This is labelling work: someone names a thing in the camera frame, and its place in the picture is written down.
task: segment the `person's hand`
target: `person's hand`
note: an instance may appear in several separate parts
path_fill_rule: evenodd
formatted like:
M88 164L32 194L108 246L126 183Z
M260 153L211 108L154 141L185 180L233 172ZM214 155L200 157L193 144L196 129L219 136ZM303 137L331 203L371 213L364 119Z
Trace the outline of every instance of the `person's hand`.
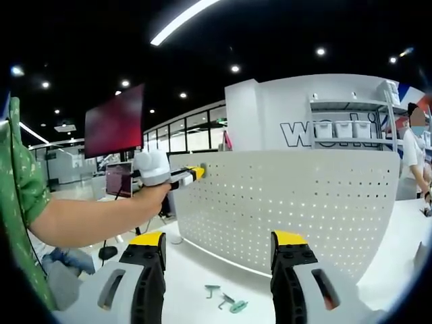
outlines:
M149 213L157 215L162 209L163 199L170 190L171 184L143 187L140 191L134 194L132 199Z

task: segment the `white counter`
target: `white counter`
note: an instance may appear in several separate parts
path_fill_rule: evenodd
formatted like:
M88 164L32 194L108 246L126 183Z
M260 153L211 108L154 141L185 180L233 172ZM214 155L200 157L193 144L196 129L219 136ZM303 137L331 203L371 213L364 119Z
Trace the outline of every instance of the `white counter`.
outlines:
M432 219L419 209L422 200L395 202L383 241L367 272L358 282L360 299L373 310L389 308L397 301L414 274L412 260L420 242L431 233ZM161 227L167 234L166 293L163 305L164 324L274 323L275 314L270 279L225 263L187 242L174 245L180 234L177 222ZM118 261L127 242L116 244ZM95 268L101 266L97 251L93 253ZM221 286L206 299L205 285ZM236 301L249 302L238 314L217 306L224 292Z

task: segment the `green patterned sleeve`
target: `green patterned sleeve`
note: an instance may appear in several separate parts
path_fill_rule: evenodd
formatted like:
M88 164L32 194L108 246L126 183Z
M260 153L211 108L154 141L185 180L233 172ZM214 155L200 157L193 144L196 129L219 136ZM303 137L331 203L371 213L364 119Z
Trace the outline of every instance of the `green patterned sleeve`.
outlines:
M9 104L13 136L13 168L21 210L27 227L42 213L50 200L46 182L32 153L22 144L20 129L20 100L11 98Z
M30 151L21 145L21 174L18 188L21 196L21 206L26 221L30 224L42 213L51 199L41 169Z

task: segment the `monitor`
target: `monitor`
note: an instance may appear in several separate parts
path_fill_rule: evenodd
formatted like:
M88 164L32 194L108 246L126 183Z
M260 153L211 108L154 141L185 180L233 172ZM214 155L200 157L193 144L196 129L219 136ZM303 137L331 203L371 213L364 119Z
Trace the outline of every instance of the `monitor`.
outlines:
M142 147L143 95L141 84L86 112L86 159Z
M107 165L107 194L132 197L132 162L119 162Z

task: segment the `white perforated panel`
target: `white perforated panel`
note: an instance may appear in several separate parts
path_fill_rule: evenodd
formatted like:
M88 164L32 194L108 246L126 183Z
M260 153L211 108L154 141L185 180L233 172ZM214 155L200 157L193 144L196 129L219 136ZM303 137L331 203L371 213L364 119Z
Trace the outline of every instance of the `white perforated panel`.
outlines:
M383 238L395 201L399 156L381 151L221 152L171 157L207 164L178 190L180 233L245 267L270 273L270 234L305 237L318 259L357 280Z

